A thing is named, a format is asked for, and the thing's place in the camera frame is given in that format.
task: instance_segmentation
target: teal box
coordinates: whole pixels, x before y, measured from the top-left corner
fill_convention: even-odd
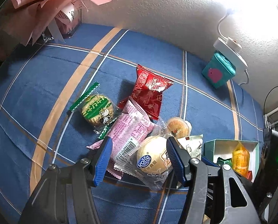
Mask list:
[[[210,62],[202,70],[202,75],[215,88],[218,88],[236,75],[236,69],[224,55],[216,51]]]
[[[204,144],[204,156],[210,161],[217,163],[218,157],[223,159],[232,158],[232,153],[241,142],[250,153],[249,170],[252,171],[252,181],[256,176],[260,165],[260,147],[257,141],[239,141],[215,139]]]

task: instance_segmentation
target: orange candy package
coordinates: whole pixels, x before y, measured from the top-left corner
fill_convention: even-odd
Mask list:
[[[250,159],[249,151],[239,142],[232,155],[232,169],[247,177]]]

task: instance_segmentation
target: round bread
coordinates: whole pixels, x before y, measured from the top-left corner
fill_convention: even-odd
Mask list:
[[[137,151],[137,167],[145,173],[161,174],[171,166],[166,150],[166,139],[147,137]]]
[[[86,111],[90,108],[90,106],[92,104],[96,103],[96,101],[101,100],[102,98],[106,98],[109,101],[109,103],[111,102],[111,100],[109,98],[107,98],[106,96],[104,96],[102,94],[97,94],[94,96],[87,97],[87,99],[85,99],[85,101],[84,101],[85,104],[82,107],[82,115],[91,125],[93,125],[95,127],[107,124],[107,122],[111,121],[114,116],[113,104],[111,104],[108,107],[104,107],[102,112],[100,112],[98,115],[96,115],[92,118],[86,117]]]
[[[177,139],[189,136],[192,129],[192,126],[188,121],[184,121],[179,117],[170,118],[167,121],[167,127]]]

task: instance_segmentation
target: pink snack package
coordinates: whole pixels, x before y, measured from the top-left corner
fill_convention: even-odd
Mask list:
[[[114,169],[114,163],[122,155],[140,145],[146,136],[153,130],[155,124],[149,120],[147,113],[129,97],[121,115],[115,121],[107,136],[112,138],[113,149],[108,163],[107,171],[118,179],[121,179],[123,172]],[[88,149],[97,149],[103,140],[100,140]]]

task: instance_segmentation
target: bed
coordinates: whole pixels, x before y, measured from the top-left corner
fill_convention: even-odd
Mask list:
[[[68,108],[98,81],[114,102],[131,94],[139,63],[174,81],[163,93],[160,116],[181,117],[192,135],[258,141],[260,105],[235,82],[214,89],[202,76],[206,62],[144,34],[82,24],[65,44],[18,45],[0,67],[0,211],[12,224],[51,163],[64,167],[87,153],[98,135]],[[93,195],[101,222],[177,223],[187,189],[170,174],[157,192],[125,174],[106,174]]]

